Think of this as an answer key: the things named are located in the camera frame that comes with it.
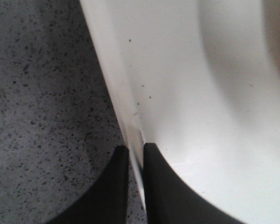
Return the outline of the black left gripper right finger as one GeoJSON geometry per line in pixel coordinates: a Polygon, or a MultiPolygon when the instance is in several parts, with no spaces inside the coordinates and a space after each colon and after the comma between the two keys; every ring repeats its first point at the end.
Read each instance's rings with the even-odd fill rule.
{"type": "Polygon", "coordinates": [[[149,224],[238,224],[195,193],[169,166],[155,143],[143,150],[143,185],[149,224]]]}

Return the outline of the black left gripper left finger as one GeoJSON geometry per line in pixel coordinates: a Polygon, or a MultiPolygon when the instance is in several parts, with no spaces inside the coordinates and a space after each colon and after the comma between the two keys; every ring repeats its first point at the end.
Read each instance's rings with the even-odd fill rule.
{"type": "Polygon", "coordinates": [[[49,224],[125,224],[129,150],[117,146],[96,182],[49,224]]]}

